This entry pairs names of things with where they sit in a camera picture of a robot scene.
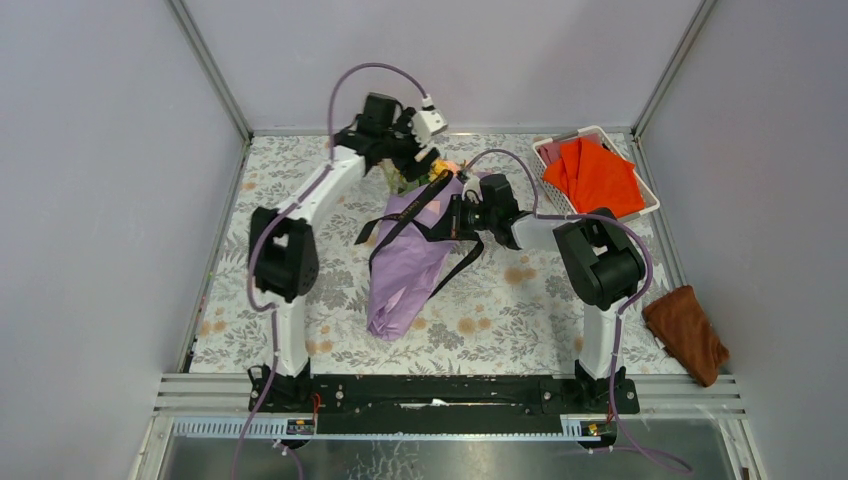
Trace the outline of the pink and purple wrapping paper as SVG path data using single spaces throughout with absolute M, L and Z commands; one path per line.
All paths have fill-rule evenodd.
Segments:
M 417 228 L 434 227 L 448 211 L 451 197 L 462 192 L 456 179 L 450 182 L 415 216 L 389 244 L 376 250 L 369 267 L 367 331 L 393 341 L 410 329 L 440 282 L 447 257 L 457 243 L 428 241 Z

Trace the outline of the yellow fake flower bunch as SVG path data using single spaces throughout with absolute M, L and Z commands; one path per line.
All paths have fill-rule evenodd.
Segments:
M 385 175 L 389 193 L 404 196 L 412 190 L 436 180 L 444 171 L 451 171 L 456 175 L 463 167 L 463 164 L 438 158 L 430 165 L 427 173 L 413 180 L 406 179 L 390 160 L 384 160 L 380 164 L 380 167 Z

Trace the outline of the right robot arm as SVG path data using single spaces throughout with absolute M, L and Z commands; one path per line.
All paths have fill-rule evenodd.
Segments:
M 560 255 L 571 288 L 584 303 L 584 346 L 576 371 L 586 374 L 573 386 L 575 402 L 597 412 L 613 398 L 607 377 L 618 310 L 638 292 L 647 267 L 632 238 L 613 212 L 601 207 L 567 217 L 537 215 L 518 207 L 509 181 L 488 175 L 476 190 L 450 196 L 447 225 L 452 237 L 487 231 L 511 250 L 544 250 Z

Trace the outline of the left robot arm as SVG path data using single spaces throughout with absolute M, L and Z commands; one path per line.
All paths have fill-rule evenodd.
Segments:
M 249 227 L 248 291 L 271 292 L 271 370 L 281 375 L 272 398 L 288 411 L 309 401 L 310 385 L 298 375 L 309 362 L 305 347 L 305 296 L 319 275 L 315 235 L 336 202 L 384 161 L 411 183 L 425 177 L 439 158 L 432 138 L 448 122 L 430 95 L 422 105 L 404 107 L 393 97 L 370 93 L 363 110 L 330 137 L 329 160 L 276 207 L 258 208 Z

